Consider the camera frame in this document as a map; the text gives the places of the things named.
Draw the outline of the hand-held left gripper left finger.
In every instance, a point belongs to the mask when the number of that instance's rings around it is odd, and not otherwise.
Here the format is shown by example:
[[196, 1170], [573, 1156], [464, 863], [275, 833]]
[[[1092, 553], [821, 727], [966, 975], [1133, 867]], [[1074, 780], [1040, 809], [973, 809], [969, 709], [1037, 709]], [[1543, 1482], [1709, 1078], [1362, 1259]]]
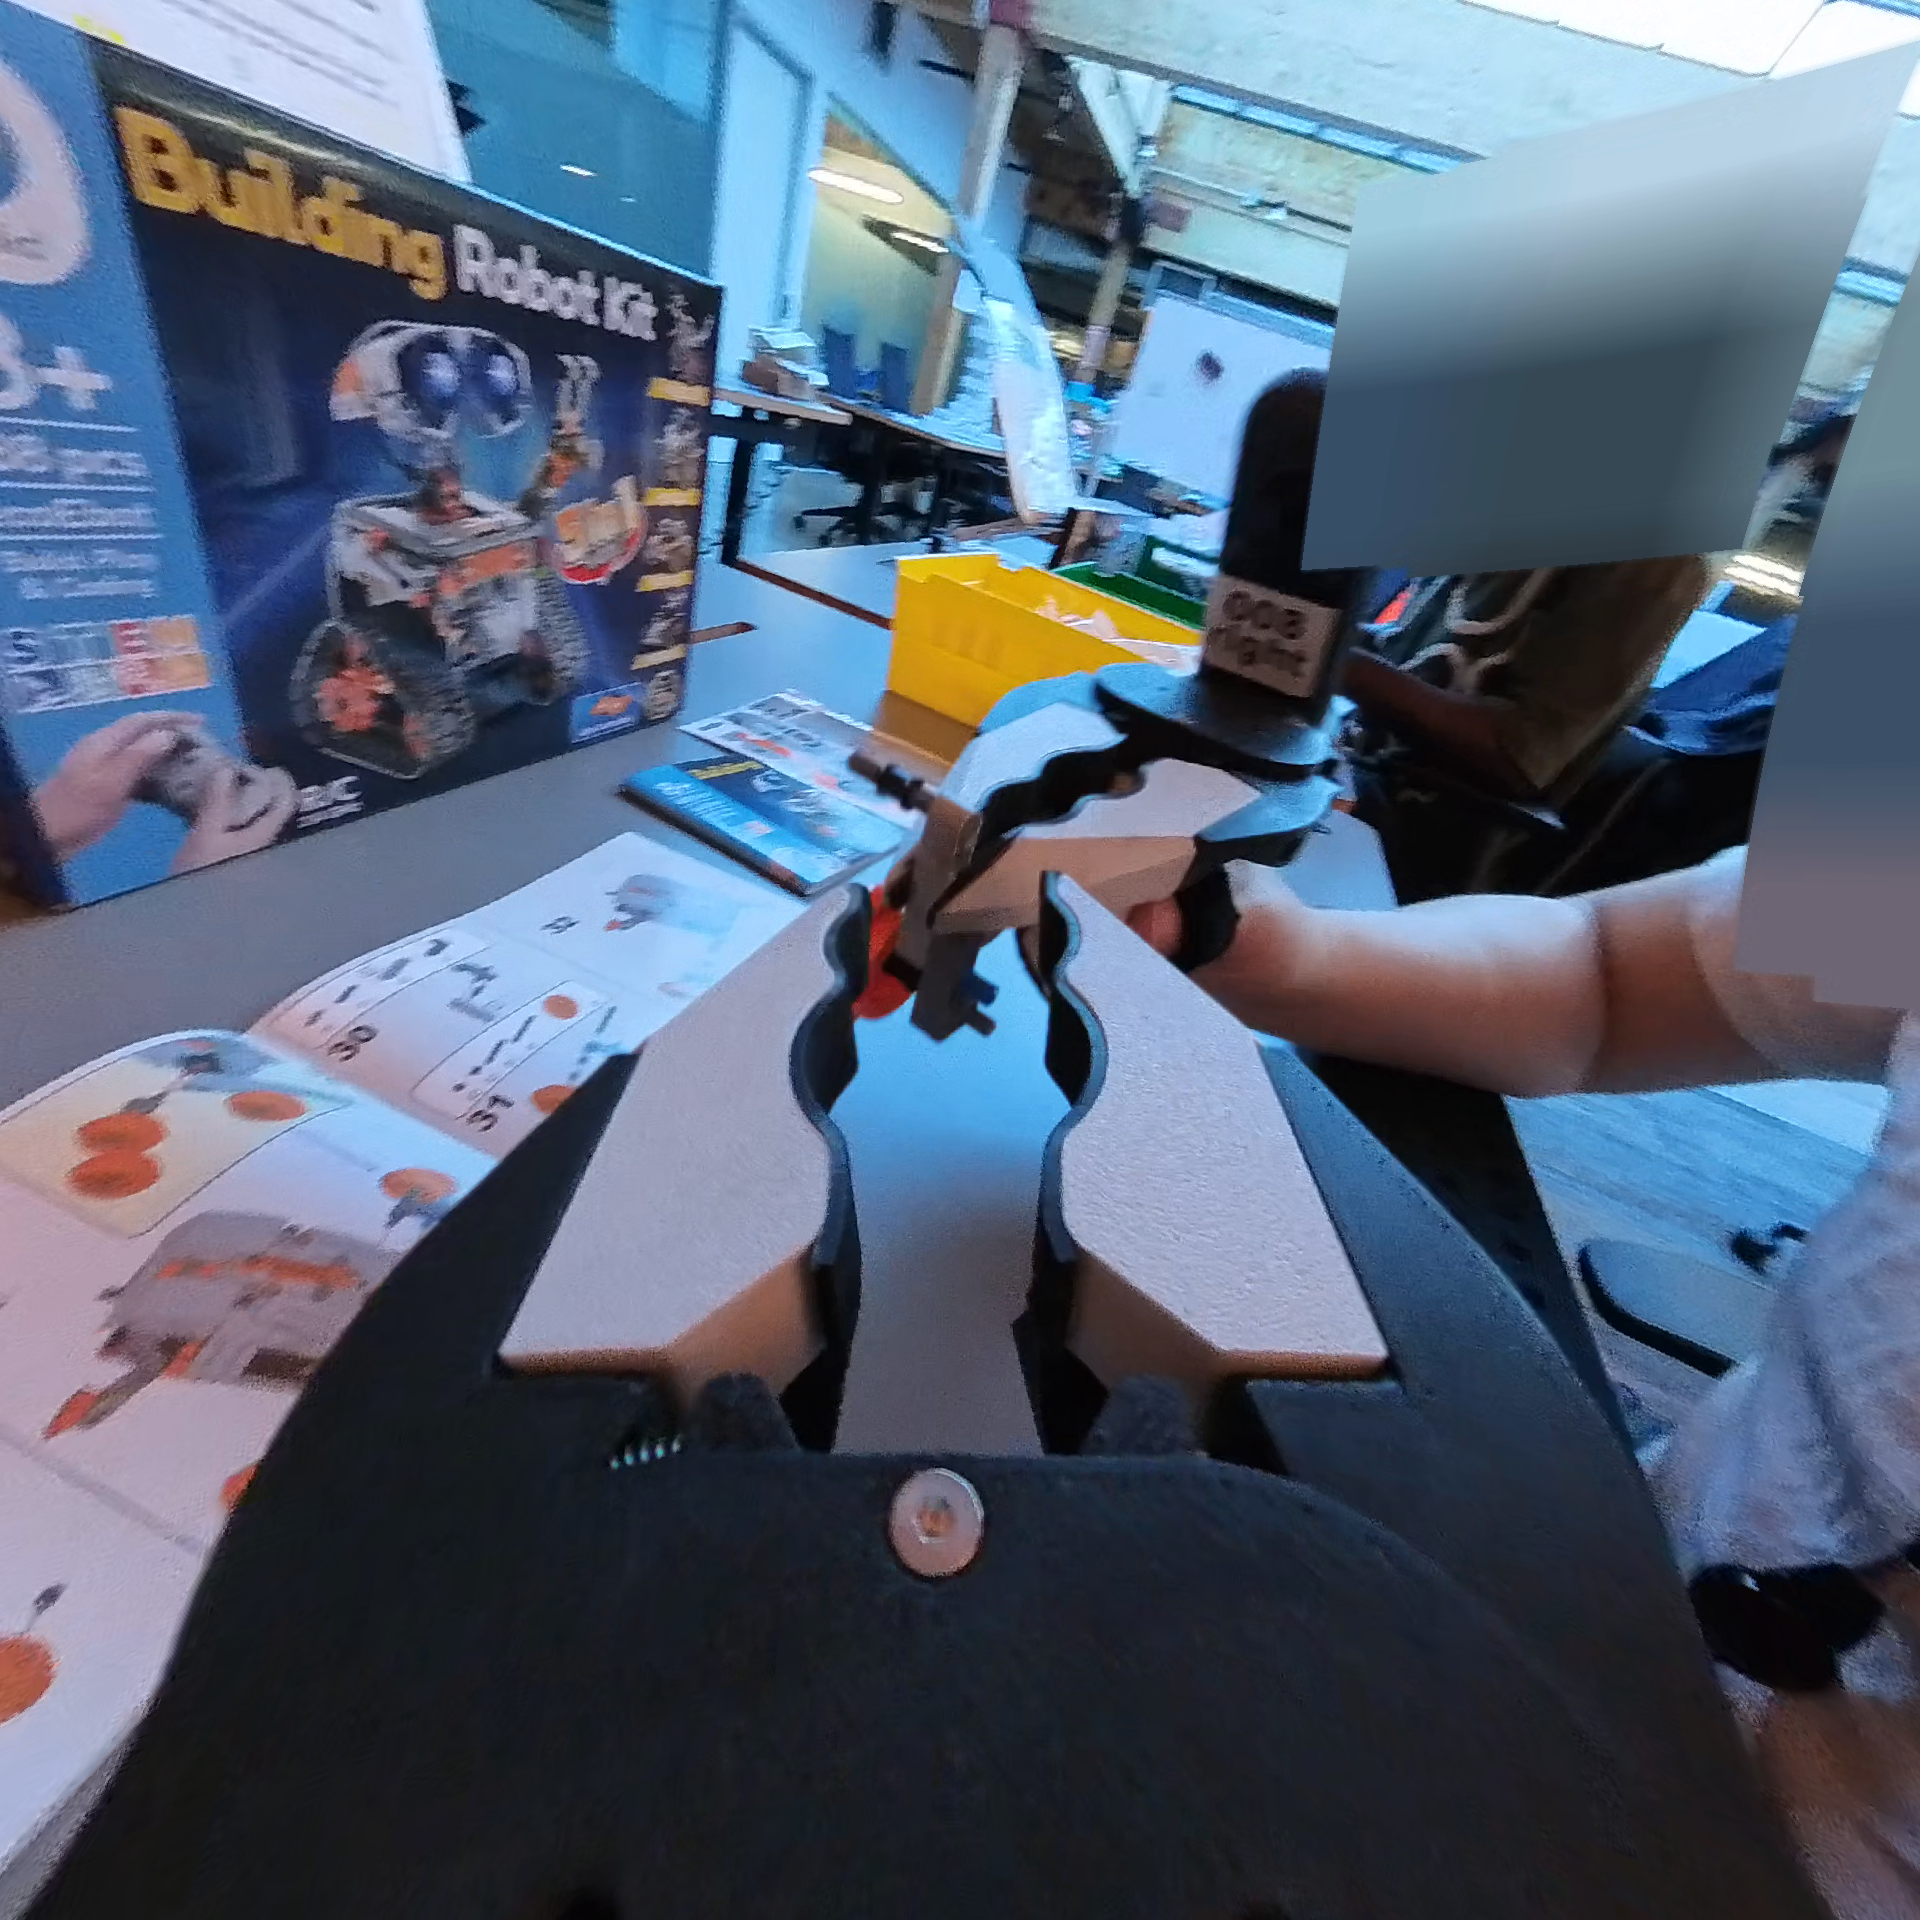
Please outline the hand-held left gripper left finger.
[[829, 1454], [862, 1302], [847, 1140], [872, 893], [840, 882], [653, 1032], [502, 1333], [515, 1374], [762, 1377]]

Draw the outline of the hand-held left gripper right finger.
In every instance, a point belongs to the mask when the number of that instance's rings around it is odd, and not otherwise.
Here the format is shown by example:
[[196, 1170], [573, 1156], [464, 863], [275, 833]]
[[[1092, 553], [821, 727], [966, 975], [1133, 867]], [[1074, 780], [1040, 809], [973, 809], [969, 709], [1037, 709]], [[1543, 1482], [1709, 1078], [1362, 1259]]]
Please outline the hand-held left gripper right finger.
[[1067, 874], [1040, 881], [1043, 1070], [1025, 1387], [1078, 1454], [1126, 1381], [1206, 1436], [1251, 1381], [1387, 1381], [1390, 1351], [1268, 1047]]

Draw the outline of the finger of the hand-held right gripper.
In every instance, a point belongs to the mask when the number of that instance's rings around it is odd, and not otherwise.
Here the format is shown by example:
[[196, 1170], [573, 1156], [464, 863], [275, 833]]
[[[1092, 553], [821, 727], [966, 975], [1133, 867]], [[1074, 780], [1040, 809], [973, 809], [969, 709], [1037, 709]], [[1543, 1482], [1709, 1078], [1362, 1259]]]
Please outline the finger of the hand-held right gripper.
[[1149, 760], [1133, 793], [1074, 801], [1064, 816], [1025, 822], [929, 912], [935, 936], [995, 936], [1040, 920], [1040, 881], [1067, 874], [1111, 914], [1169, 901], [1195, 874], [1206, 837], [1268, 837], [1268, 793], [1195, 760]]
[[929, 912], [960, 881], [973, 854], [986, 854], [1025, 822], [1064, 816], [1074, 801], [1133, 793], [1147, 752], [1090, 691], [1018, 691], [992, 713], [944, 780], [928, 780], [935, 801], [919, 814], [919, 843], [900, 874], [886, 881], [903, 907], [903, 953], [919, 959], [929, 936]]

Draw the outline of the person's right forearm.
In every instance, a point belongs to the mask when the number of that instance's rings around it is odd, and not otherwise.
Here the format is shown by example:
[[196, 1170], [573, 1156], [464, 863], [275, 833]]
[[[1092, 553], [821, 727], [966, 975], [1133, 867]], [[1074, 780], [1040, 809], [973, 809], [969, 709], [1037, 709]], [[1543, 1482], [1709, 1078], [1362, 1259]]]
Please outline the person's right forearm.
[[1508, 1097], [1883, 1085], [1916, 1013], [1736, 966], [1744, 847], [1572, 901], [1307, 914], [1264, 1022], [1300, 1047]]

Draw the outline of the grey desk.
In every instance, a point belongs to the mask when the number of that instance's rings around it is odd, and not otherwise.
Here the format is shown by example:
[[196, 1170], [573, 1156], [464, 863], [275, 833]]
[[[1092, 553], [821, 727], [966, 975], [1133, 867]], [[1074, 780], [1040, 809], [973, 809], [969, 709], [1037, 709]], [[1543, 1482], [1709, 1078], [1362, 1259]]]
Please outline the grey desk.
[[[956, 723], [881, 691], [879, 624], [740, 570], [710, 570], [694, 614], [710, 628], [752, 624], [691, 650], [694, 717], [802, 691], [872, 723], [900, 760], [942, 770], [960, 752]], [[68, 914], [4, 901], [4, 1104], [172, 1029], [244, 1029], [307, 978], [482, 912], [620, 833], [740, 874], [615, 795], [633, 766], [679, 752], [679, 729], [653, 727]], [[995, 941], [978, 971], [995, 978], [992, 1037], [929, 1047], [903, 1021], [879, 1021], [833, 1106], [865, 1250], [840, 1419], [852, 1454], [1040, 1448], [1008, 1320], [1064, 1097], [1018, 953]]]

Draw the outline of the person's right hand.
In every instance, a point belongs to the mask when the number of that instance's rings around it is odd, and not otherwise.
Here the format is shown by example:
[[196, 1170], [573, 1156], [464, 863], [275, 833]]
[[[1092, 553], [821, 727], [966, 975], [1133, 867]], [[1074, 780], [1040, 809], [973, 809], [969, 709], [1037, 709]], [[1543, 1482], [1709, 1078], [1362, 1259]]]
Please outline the person's right hand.
[[1165, 901], [1123, 912], [1123, 926], [1239, 1022], [1289, 1047], [1331, 1047], [1322, 920], [1277, 871], [1228, 863]]

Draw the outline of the yellow storage bin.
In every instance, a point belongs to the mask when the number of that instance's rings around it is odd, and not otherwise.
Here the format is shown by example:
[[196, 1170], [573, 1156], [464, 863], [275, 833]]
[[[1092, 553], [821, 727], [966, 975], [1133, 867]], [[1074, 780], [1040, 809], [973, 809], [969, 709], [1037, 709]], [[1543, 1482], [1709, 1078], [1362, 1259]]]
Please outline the yellow storage bin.
[[1043, 590], [1074, 590], [1074, 582], [1056, 582], [1040, 566], [1004, 566], [992, 553], [900, 558], [886, 691], [956, 727], [978, 727], [1018, 688], [1137, 661], [1037, 615]]

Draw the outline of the clear plastic bag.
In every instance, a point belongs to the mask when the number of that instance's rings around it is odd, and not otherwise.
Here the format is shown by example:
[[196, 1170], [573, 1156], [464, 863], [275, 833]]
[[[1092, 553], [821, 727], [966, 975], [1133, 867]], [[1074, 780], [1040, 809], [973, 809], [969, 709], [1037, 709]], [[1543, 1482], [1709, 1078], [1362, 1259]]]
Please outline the clear plastic bag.
[[1043, 590], [1037, 615], [1050, 615], [1111, 650], [1153, 661], [1165, 671], [1189, 673], [1204, 655], [1204, 633], [1183, 623], [1169, 623], [1149, 608], [1114, 598], [1108, 590]]

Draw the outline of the green storage bin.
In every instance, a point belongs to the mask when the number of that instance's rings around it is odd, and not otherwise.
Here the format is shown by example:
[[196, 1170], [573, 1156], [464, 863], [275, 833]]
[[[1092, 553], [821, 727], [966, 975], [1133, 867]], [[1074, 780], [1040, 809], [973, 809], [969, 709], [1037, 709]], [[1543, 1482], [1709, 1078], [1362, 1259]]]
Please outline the green storage bin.
[[1108, 598], [1118, 598], [1126, 608], [1153, 614], [1165, 623], [1204, 628], [1206, 624], [1206, 598], [1181, 590], [1181, 585], [1165, 585], [1157, 576], [1137, 576], [1137, 574], [1111, 574], [1097, 566], [1067, 566], [1055, 574], [1056, 582], [1074, 582], [1083, 590], [1097, 590]]

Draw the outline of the sticker sheet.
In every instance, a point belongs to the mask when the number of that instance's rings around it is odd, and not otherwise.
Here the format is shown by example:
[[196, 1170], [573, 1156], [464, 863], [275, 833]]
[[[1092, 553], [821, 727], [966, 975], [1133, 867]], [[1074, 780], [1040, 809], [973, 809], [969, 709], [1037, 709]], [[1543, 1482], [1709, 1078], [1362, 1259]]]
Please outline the sticker sheet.
[[762, 766], [773, 766], [811, 793], [840, 795], [900, 833], [919, 828], [912, 809], [886, 801], [865, 773], [852, 770], [852, 757], [865, 749], [881, 749], [881, 766], [893, 766], [896, 752], [874, 739], [872, 727], [807, 695], [771, 691], [713, 717], [682, 717], [679, 729], [713, 752], [758, 757]]

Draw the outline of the blue booklet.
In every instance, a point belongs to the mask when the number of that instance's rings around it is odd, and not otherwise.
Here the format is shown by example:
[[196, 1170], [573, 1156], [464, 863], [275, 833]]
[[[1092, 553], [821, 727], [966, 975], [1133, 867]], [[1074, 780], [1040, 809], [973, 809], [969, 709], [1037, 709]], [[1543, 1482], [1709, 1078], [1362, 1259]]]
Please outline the blue booklet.
[[903, 840], [893, 816], [758, 757], [682, 757], [633, 770], [615, 793], [805, 901]]

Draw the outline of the black office chair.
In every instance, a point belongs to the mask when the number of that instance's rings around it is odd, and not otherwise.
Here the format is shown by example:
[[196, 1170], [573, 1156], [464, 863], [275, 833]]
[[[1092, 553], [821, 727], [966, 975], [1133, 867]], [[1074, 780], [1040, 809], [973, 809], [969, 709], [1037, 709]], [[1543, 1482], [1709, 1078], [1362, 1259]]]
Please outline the black office chair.
[[1595, 1317], [1623, 1340], [1721, 1377], [1747, 1359], [1770, 1317], [1770, 1280], [1805, 1242], [1801, 1223], [1727, 1238], [1730, 1264], [1623, 1238], [1580, 1245], [1572, 1268]]

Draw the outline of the white instruction booklet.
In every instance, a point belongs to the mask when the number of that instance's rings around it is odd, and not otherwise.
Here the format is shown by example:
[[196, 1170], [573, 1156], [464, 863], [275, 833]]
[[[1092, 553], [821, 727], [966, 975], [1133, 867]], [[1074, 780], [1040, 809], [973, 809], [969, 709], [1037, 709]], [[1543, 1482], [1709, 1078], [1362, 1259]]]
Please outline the white instruction booklet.
[[4, 1910], [100, 1793], [355, 1313], [594, 1066], [795, 914], [628, 833], [248, 1029], [118, 1047], [4, 1112]]

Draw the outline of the blue robot kit box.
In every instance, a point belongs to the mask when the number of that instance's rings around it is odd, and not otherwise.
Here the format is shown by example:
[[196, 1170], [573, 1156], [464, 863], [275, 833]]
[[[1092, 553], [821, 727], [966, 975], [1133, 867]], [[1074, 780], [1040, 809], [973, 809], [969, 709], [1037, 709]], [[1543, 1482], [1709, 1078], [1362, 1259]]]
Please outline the blue robot kit box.
[[4, 882], [682, 704], [710, 281], [464, 184], [422, 5], [4, 5]]

